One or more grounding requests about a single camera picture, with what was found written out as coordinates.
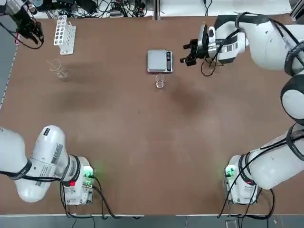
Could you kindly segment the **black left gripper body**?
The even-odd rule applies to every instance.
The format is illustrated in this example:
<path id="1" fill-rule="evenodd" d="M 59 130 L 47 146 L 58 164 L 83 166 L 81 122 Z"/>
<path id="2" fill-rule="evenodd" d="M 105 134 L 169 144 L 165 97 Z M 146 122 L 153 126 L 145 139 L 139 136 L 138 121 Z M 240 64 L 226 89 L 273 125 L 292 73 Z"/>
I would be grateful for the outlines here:
<path id="1" fill-rule="evenodd" d="M 16 25 L 20 28 L 26 27 L 32 23 L 32 19 L 30 18 L 24 7 L 21 7 L 16 12 L 12 12 L 10 16 L 12 17 Z"/>

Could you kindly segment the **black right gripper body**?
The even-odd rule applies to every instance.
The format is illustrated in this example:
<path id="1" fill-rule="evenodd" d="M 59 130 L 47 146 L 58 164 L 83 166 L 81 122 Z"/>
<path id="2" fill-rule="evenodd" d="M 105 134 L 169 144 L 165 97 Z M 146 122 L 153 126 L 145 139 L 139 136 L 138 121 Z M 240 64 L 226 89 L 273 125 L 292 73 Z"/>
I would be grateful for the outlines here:
<path id="1" fill-rule="evenodd" d="M 198 41 L 196 58 L 204 59 L 209 57 L 208 44 L 209 44 L 208 39 L 202 39 Z"/>

